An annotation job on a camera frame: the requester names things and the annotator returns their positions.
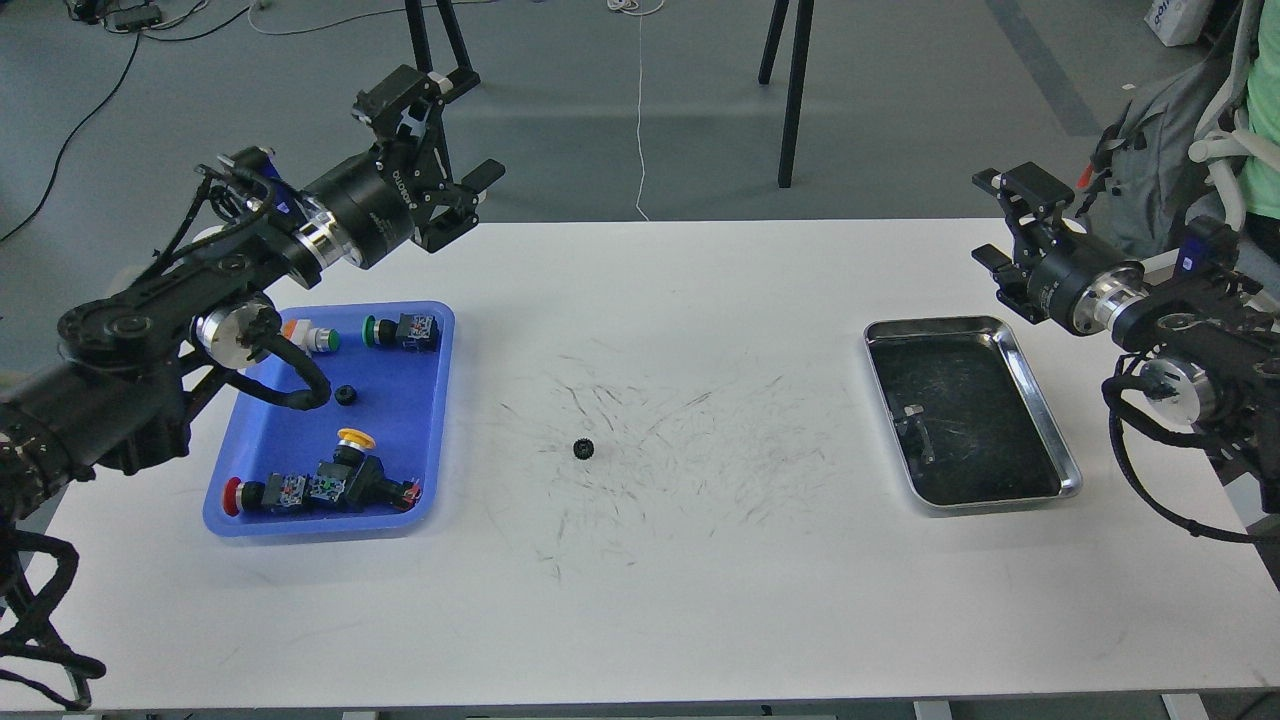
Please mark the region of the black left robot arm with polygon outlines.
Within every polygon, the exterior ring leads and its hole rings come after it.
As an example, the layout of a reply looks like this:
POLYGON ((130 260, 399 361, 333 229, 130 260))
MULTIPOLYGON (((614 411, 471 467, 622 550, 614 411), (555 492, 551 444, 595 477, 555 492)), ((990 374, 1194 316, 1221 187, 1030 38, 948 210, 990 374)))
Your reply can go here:
POLYGON ((486 160, 454 179, 442 114, 479 82, 463 67, 396 68, 353 105, 372 146, 301 190, 265 149, 201 167, 169 245, 123 291, 65 313, 61 361, 3 391, 3 598, 14 616, 3 656, 63 667, 74 694, 28 688, 79 712, 105 666, 51 623, 76 548, 19 521, 95 468, 132 475, 184 457, 193 419, 224 386, 294 410, 326 404, 329 379, 283 336, 265 292, 283 277, 312 288, 340 260, 369 269, 404 242, 436 252, 471 231, 506 169, 486 160))

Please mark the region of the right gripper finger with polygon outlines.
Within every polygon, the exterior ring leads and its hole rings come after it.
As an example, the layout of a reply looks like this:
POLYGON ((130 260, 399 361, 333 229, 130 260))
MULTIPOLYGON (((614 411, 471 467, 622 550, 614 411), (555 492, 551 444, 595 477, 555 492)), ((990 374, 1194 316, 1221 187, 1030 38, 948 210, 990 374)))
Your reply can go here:
POLYGON ((992 243, 972 251, 977 261, 1042 261, 1052 255, 1082 256, 1084 234, 1069 228, 1062 210, 1075 199, 1074 191, 1033 161, 1010 170, 987 168, 972 176, 972 183, 1000 205, 1014 250, 1010 256, 992 243))
POLYGON ((972 250, 970 255, 997 284, 996 299, 1005 307, 1030 324, 1041 323, 1041 307, 1030 299, 1027 273, 1011 258, 992 243, 972 250))

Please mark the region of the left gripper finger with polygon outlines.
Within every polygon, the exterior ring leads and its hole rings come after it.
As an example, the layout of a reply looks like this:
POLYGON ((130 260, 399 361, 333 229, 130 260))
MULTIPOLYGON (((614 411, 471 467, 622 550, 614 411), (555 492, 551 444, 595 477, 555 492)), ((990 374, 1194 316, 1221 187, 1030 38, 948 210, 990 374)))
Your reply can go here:
POLYGON ((467 68, 443 76, 401 65, 374 88, 356 94, 352 117, 370 128, 378 151, 416 138, 419 151, 434 150, 440 164, 448 167, 443 109, 475 87, 477 73, 467 68))
POLYGON ((474 229, 483 195, 504 174, 502 163, 488 159, 461 182, 443 179, 434 186, 422 184, 415 191, 415 243, 428 252, 438 252, 474 229))

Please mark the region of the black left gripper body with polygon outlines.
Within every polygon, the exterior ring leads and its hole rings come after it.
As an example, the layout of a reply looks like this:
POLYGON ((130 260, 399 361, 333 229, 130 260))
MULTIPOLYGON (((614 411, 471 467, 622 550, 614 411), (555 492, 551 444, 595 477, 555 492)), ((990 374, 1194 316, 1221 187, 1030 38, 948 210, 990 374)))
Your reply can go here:
POLYGON ((436 252, 445 247, 445 227, 433 224, 444 184, 434 152, 425 161, 347 158, 303 187, 303 246, 321 269, 342 259, 369 269, 410 240, 436 252))

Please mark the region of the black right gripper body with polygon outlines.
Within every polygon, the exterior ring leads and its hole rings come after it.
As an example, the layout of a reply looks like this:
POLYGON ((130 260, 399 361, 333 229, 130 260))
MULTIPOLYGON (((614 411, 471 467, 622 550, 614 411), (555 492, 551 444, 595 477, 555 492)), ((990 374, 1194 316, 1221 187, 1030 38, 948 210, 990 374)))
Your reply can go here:
POLYGON ((1030 323, 1055 322, 1074 336, 1111 331, 1146 296, 1144 265, 1108 245, 1052 249, 1028 278, 1030 323))

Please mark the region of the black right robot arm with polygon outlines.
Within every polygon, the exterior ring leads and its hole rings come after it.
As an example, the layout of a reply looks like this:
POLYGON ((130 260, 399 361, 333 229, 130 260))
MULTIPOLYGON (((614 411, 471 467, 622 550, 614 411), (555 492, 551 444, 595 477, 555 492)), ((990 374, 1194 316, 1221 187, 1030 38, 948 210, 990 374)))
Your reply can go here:
POLYGON ((1202 450, 1252 475, 1262 509, 1277 511, 1277 316, 1252 306, 1262 287, 1235 268, 1236 232, 1197 217, 1181 232, 1172 277, 1153 284, 1140 261, 1068 224, 1073 191, 1037 164, 988 168, 972 181, 997 201, 1014 240, 1011 254, 991 243, 972 254, 998 301, 1029 323, 1107 333, 1123 351, 1101 392, 1129 486, 1190 536, 1258 544, 1257 536, 1165 507, 1140 483, 1123 437, 1132 427, 1161 445, 1202 450))

